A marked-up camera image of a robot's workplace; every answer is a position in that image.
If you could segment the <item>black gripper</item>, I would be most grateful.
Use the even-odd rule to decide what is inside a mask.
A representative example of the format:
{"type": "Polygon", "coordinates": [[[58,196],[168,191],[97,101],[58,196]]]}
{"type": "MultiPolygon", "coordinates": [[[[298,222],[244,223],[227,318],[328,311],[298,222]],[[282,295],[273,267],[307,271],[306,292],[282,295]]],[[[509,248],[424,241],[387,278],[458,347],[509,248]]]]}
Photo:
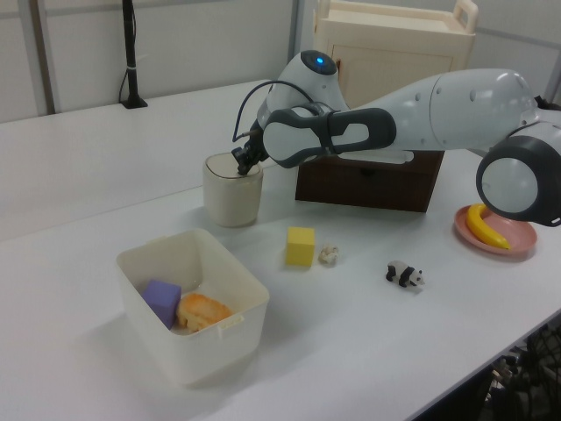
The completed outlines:
{"type": "Polygon", "coordinates": [[[245,147],[237,147],[231,151],[231,154],[238,164],[238,173],[247,175],[253,167],[266,159],[263,132],[253,131],[245,147]]]}

